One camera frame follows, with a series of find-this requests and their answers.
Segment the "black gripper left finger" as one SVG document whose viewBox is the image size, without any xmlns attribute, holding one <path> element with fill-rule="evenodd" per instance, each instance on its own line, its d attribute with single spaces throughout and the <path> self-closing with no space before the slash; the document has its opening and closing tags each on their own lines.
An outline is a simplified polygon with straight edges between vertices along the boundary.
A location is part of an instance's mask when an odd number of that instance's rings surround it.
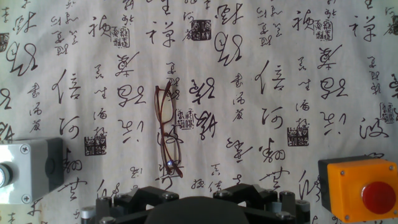
<svg viewBox="0 0 398 224">
<path fill-rule="evenodd" d="M 179 194 L 156 187 L 134 188 L 128 193 L 114 197 L 102 196 L 92 206 L 83 207 L 80 212 L 81 224 L 144 224 L 152 211 L 147 206 L 156 207 L 166 202 L 178 200 Z"/>
</svg>

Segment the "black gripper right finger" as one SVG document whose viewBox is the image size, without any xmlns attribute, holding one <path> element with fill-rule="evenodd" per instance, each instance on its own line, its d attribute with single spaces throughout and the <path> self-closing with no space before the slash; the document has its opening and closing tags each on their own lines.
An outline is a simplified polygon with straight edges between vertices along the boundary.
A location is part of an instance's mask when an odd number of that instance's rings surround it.
<svg viewBox="0 0 398 224">
<path fill-rule="evenodd" d="M 213 198 L 236 209 L 228 209 L 231 217 L 237 218 L 236 223 L 310 224 L 310 202 L 297 199 L 288 190 L 237 184 L 214 192 Z"/>
</svg>

